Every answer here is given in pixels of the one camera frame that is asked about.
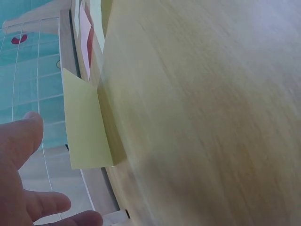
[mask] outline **yellow sticky note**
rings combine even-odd
[[[65,68],[63,90],[72,169],[113,166],[97,90]]]

